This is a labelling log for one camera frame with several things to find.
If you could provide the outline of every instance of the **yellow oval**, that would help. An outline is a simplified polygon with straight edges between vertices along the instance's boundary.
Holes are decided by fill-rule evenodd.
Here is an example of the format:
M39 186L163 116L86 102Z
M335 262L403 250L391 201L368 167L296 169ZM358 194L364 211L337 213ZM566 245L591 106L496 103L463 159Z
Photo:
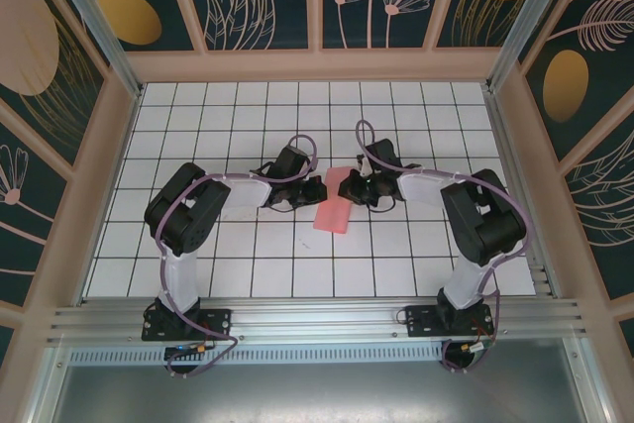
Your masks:
M59 61L55 17L45 0L0 0L0 83L19 94L49 87Z
M546 113L558 123L575 116L585 98L588 80L589 73L583 56L572 50L557 53L548 65L544 78Z
M159 39L162 27L157 11L146 0L97 0L119 40L148 45Z

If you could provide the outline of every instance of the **gray metal floor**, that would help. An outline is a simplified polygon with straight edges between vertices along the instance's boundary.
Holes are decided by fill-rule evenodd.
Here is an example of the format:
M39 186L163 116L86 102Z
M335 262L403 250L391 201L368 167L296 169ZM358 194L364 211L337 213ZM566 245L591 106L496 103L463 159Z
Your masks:
M218 366L192 380L161 368L70 368L55 422L585 421L559 341L502 341L473 373L437 362Z

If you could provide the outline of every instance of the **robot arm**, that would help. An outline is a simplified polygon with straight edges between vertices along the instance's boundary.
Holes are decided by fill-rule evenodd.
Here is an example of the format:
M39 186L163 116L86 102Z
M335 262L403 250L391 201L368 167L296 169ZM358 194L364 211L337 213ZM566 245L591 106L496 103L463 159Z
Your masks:
M326 199L326 186L319 176L281 183L299 175L308 164L308 156L303 151L286 146L275 162L268 162L250 174L219 174L218 178L196 187L186 197L193 203L180 203L175 208L163 228L161 239L166 246L165 281L180 312L191 314L192 320L196 318L200 302L196 291L197 250L209 237L223 208L270 207L282 200L288 201L292 208L298 208ZM203 176L205 171L198 165L185 163L152 200L145 221L153 237L167 209L187 187ZM174 310L163 290L159 292L157 308L165 316L164 322L181 327L183 333L187 331L179 319L171 316Z
M451 174L427 174L415 170L418 164L403 167L390 140L365 147L370 173L352 170L341 183L339 195L358 205L375 207L381 196L394 200L423 202L445 210L460 256L449 281L440 289L435 311L424 311L424 329L440 335L468 335L472 320L489 312L483 304L483 290L493 273L490 261L510 253L526 236L522 217L500 194L471 181L456 181ZM504 191L492 170L472 175L474 182Z

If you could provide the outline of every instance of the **white grid mat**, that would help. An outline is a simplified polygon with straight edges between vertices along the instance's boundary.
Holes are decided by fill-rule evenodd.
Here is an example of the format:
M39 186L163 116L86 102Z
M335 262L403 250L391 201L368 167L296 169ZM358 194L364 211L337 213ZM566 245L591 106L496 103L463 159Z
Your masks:
M87 296L156 296L159 252L143 214L186 161L245 172L297 133L318 147L318 173L354 166L360 118L390 138L404 164L504 174L476 83L153 83L146 88L86 284ZM307 153L308 145L302 143ZM379 209L391 201L381 198ZM228 209L199 250L201 296L434 296L458 254L440 209L353 206L346 235L314 230L317 206L292 213ZM526 258L496 274L502 294L535 293ZM489 290L494 290L493 281Z

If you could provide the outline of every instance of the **pink object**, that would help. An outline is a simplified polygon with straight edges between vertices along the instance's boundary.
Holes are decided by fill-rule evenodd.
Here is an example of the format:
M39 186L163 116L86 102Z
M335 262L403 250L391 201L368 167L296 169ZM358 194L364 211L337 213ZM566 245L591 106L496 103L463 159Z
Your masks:
M348 231L353 202L339 196L339 184L350 175L352 167L331 167L326 172L328 199L319 204L313 228L344 234Z

